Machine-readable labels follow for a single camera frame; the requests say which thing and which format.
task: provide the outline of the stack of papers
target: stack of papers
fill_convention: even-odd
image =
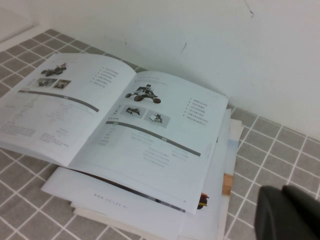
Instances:
[[[229,195],[222,194],[224,174],[233,175],[241,121],[225,113],[195,214],[183,212],[105,181],[58,168],[42,190],[71,201],[74,213],[148,240],[222,240]]]

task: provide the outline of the white paper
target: white paper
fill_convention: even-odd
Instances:
[[[181,211],[62,167],[41,190],[168,240],[176,239],[184,216]]]
[[[161,102],[135,101],[141,91]],[[69,166],[194,214],[226,106],[224,96],[181,78],[138,73]]]
[[[202,192],[209,196],[207,206],[195,215],[184,216],[179,236],[196,240],[214,240],[218,236],[221,193],[227,154],[231,110],[227,109],[220,130],[218,143],[205,179]]]
[[[107,56],[54,54],[1,99],[0,146],[68,165],[135,74]]]

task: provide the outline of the black plastic object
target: black plastic object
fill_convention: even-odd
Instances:
[[[313,229],[315,226],[320,228],[319,209],[320,204],[316,200],[296,187],[285,186],[281,191],[272,186],[262,186],[254,221],[256,239],[319,240],[319,229]],[[301,215],[303,211],[308,211],[308,214]],[[310,218],[313,213],[316,213],[312,217],[314,222],[309,225],[311,219],[306,221],[304,218]]]

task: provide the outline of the gray tile floor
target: gray tile floor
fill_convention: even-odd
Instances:
[[[53,53],[112,56],[55,30],[0,52],[0,98]],[[142,67],[124,61],[136,72]],[[261,185],[294,185],[315,199],[320,191],[320,142],[253,113],[232,108],[244,130],[235,163],[226,240],[254,240]],[[57,168],[0,149],[1,240],[140,240],[140,236],[74,216],[69,202],[40,191]]]

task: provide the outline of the booklet page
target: booklet page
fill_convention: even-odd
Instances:
[[[1,144],[67,165],[135,74],[107,56],[54,54],[1,99]]]
[[[173,75],[136,75],[70,167],[195,212],[227,98]]]

